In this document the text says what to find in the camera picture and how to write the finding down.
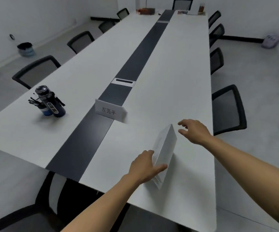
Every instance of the gray floor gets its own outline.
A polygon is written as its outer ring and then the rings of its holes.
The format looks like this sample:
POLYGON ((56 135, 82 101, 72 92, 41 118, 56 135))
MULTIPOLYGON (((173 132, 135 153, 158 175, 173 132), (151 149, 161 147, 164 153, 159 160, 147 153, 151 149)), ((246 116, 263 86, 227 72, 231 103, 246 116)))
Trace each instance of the gray floor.
MULTIPOLYGON (((60 38, 36 49, 37 57, 18 58, 0 69, 0 111, 26 88, 11 80, 25 65, 48 54, 61 64, 75 54, 66 42, 76 34, 90 30, 97 38, 102 33, 99 22, 77 27, 60 38)), ((235 84, 246 111, 246 130, 222 134, 226 142, 279 167, 279 53, 265 50, 255 43, 219 40, 225 65, 212 75, 212 92, 235 84)), ((216 162, 218 232, 272 232, 279 225, 241 189, 225 169, 216 162)), ((130 207, 120 231, 177 231, 176 226, 161 217, 130 207)))

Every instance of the conference table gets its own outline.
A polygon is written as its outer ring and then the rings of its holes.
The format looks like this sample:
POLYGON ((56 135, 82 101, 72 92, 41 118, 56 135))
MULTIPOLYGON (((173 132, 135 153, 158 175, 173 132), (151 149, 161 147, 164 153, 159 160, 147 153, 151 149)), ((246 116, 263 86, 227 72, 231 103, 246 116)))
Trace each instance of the conference table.
POLYGON ((200 232, 216 229, 214 157, 178 133, 198 119, 212 133, 207 16, 131 13, 0 112, 0 150, 106 192, 173 124, 177 142, 159 190, 142 184, 128 203, 200 232), (133 87, 111 83, 134 81, 133 87), (28 104, 47 85, 66 115, 28 104), (123 106, 124 122, 95 113, 95 99, 123 106))

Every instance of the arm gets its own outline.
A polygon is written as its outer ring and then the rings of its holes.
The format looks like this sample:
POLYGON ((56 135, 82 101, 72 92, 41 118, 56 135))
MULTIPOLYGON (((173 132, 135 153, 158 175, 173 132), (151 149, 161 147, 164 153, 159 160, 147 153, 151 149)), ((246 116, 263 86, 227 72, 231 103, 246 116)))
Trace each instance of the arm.
POLYGON ((153 151, 144 151, 131 164, 129 173, 97 201, 80 213, 62 232, 108 232, 137 187, 167 168, 153 166, 153 151))
POLYGON ((197 120, 182 120, 178 132, 202 145, 226 168, 248 195, 279 222, 279 169, 212 136, 197 120))

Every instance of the paper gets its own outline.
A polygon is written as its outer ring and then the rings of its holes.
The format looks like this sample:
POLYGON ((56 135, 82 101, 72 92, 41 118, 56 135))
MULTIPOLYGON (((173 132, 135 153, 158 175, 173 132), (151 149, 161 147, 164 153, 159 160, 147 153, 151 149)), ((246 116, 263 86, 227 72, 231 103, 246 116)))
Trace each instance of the paper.
POLYGON ((127 111, 123 107, 98 99, 95 100, 95 112, 120 122, 123 122, 127 115, 127 111))
MULTIPOLYGON (((153 145, 153 165, 167 164, 169 166, 169 163, 171 162, 173 156, 176 141, 177 136, 175 134, 174 127, 172 124, 170 124, 159 133, 155 144, 153 145)), ((153 182, 159 189, 161 189, 162 187, 166 173, 167 169, 153 178, 153 182)))

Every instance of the water bottle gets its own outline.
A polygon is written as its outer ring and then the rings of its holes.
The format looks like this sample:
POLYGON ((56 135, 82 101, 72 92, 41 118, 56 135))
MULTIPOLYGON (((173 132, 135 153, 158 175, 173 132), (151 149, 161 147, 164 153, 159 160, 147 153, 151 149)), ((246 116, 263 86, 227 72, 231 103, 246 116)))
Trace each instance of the water bottle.
POLYGON ((63 108, 65 105, 55 96, 55 93, 52 92, 46 85, 41 85, 35 89, 35 92, 48 107, 55 117, 62 117, 65 115, 66 111, 63 108))

